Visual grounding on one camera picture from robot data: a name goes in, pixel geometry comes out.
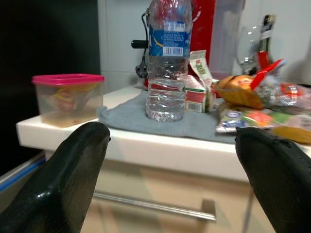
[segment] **pink lid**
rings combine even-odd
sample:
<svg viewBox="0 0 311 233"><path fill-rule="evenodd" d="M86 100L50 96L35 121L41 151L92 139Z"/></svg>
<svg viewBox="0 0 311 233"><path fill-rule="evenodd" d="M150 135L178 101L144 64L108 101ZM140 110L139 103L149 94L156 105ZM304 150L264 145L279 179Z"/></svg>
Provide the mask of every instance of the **pink lid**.
<svg viewBox="0 0 311 233"><path fill-rule="evenodd" d="M75 85L86 83L100 83L104 76L98 74L55 74L33 76L34 84L44 85Z"/></svg>

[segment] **white countertop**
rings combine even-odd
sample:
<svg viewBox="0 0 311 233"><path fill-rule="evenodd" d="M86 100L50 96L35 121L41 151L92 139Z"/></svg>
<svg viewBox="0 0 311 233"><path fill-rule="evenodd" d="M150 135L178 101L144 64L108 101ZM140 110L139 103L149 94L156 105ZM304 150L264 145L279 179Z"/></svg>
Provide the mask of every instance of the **white countertop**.
<svg viewBox="0 0 311 233"><path fill-rule="evenodd" d="M141 92L133 86L104 95L113 108ZM80 125L57 128L41 123L40 116L17 124L22 146L55 151ZM248 181L235 152L235 145L110 129L106 159L157 168Z"/></svg>

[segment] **black handle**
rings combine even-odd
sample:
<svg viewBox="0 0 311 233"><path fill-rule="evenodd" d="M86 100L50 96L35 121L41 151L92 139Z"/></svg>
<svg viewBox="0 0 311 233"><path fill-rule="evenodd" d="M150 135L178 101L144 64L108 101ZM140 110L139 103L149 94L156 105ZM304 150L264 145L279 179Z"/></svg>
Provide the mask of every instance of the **black handle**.
<svg viewBox="0 0 311 233"><path fill-rule="evenodd" d="M148 40L133 40L131 42L132 48L134 49L147 49Z"/></svg>

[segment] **drawer handle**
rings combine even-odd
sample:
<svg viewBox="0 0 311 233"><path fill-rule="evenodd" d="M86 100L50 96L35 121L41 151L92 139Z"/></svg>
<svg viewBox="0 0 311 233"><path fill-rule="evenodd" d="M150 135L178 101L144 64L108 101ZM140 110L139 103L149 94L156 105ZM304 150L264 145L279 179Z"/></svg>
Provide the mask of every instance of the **drawer handle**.
<svg viewBox="0 0 311 233"><path fill-rule="evenodd" d="M150 202L143 199L130 198L121 195L112 195L109 193L103 193L95 191L93 198L101 200L109 200L117 203L128 204L133 206L142 207L145 209L152 209L163 211L166 213L172 213L183 216L197 217L199 219L216 221L215 202L212 200L203 200L202 212L194 209L185 209L181 206L166 205L159 202Z"/></svg>

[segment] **barcode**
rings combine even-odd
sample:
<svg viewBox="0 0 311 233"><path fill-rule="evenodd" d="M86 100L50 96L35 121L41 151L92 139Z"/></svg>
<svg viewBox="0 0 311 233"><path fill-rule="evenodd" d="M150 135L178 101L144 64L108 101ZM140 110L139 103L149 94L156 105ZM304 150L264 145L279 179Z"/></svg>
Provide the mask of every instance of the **barcode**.
<svg viewBox="0 0 311 233"><path fill-rule="evenodd" d="M193 110L195 112L202 112L202 105L199 103L190 103L187 102L187 110Z"/></svg>
<svg viewBox="0 0 311 233"><path fill-rule="evenodd" d="M182 47L163 47L163 56L183 56L184 48Z"/></svg>
<svg viewBox="0 0 311 233"><path fill-rule="evenodd" d="M166 32L184 32L185 24L183 22L165 22L164 31Z"/></svg>

